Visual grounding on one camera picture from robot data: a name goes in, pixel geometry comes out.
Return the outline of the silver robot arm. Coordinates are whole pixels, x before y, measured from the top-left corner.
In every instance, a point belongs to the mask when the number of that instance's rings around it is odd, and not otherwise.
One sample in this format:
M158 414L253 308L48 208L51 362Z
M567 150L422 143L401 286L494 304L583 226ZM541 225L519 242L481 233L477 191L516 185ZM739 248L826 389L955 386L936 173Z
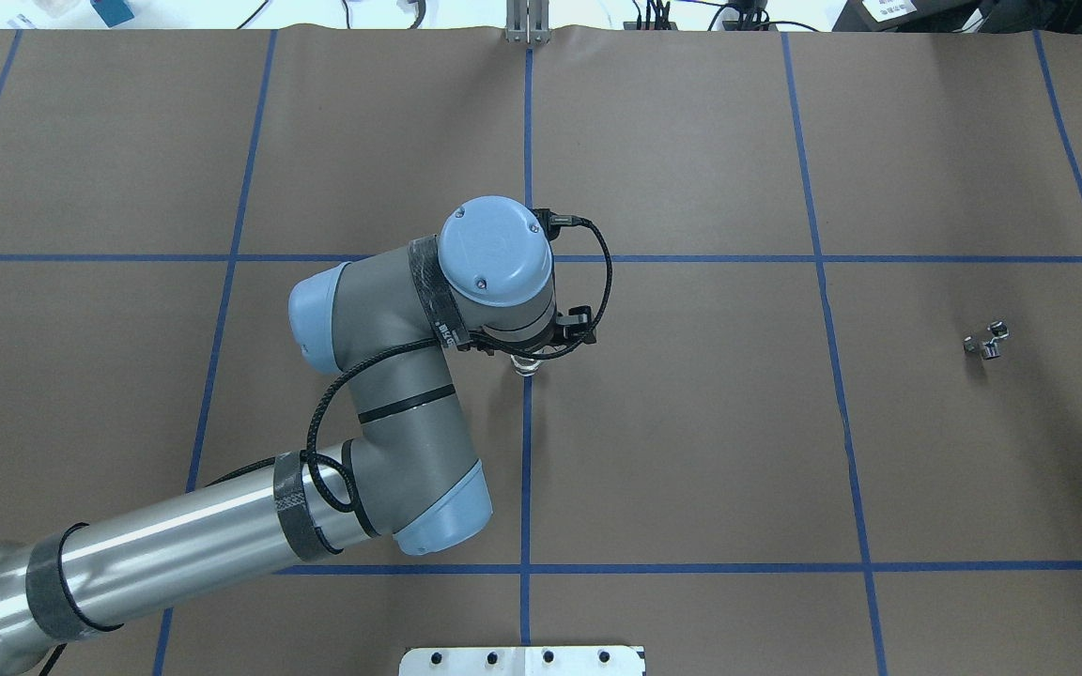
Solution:
M379 536L422 556L477 534L492 499L445 352L530 368L593 341L601 312L555 299L552 243L571 227L593 223L472 198L437 235L296 283L296 347L333 377L303 445L98 525L1 543L0 675Z

